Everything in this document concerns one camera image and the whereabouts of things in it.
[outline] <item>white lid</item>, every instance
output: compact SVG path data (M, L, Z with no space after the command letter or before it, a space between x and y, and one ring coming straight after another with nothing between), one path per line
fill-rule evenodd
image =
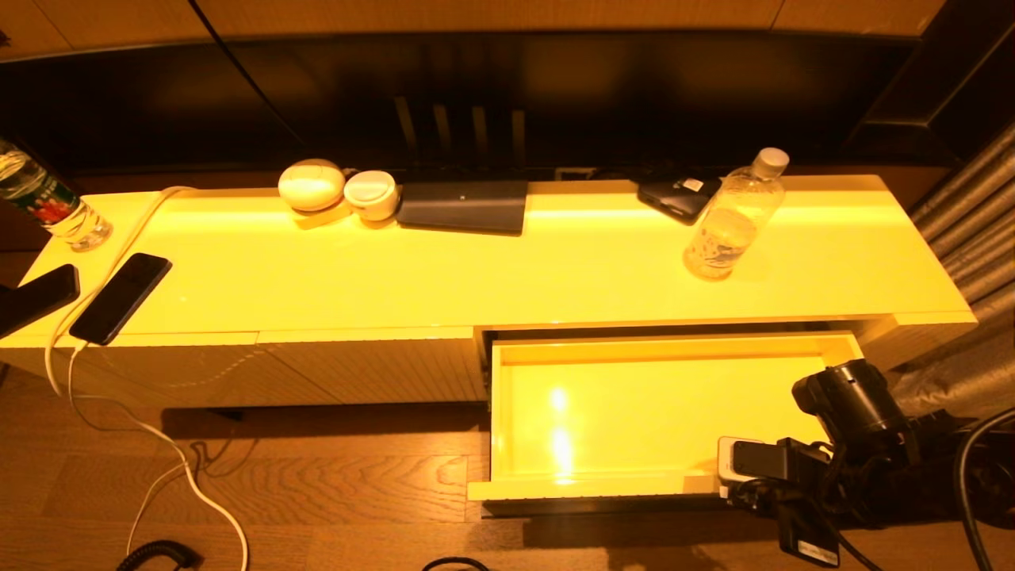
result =
M781 148L767 146L762 148L754 158L751 166L759 176L774 179L783 173L786 165L790 163L790 155Z
M364 170L345 185L345 198L357 206L383 200L395 191L395 177L384 170Z
M278 194L289 206L313 212L342 199L345 174L324 158L300 160L278 179Z

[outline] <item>bottle label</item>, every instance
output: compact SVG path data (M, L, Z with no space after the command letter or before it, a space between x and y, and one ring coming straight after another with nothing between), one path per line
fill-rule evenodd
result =
M55 177L43 176L39 187L28 194L11 198L22 212L31 214L43 225L53 225L77 210L81 199Z

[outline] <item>white bottle cap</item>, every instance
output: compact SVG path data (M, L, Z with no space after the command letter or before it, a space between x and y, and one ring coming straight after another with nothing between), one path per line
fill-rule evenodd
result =
M278 194L290 207L304 212L323 210L342 199L345 174L324 158L300 160L278 179Z
M790 155L783 149L767 146L758 152L751 167L754 172L765 179L774 179L783 173L786 165L790 163Z
M364 170L345 185L345 201L364 220L391 217L398 207L398 185L384 170Z

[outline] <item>plastic water bottle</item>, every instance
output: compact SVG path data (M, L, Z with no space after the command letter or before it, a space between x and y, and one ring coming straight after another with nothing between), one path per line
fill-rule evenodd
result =
M0 139L0 197L31 215L77 252L106 241L113 231L106 218L33 158L3 139Z
M734 264L783 203L786 190L780 175L789 163L786 152L763 148L750 166L726 176L684 249L688 269L710 279L730 275Z

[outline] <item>phone case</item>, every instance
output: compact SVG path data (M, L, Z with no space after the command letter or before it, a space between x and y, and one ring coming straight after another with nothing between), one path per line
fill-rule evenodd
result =
M698 215L723 185L718 177L699 180L693 176L641 183L638 200L678 220L694 223Z

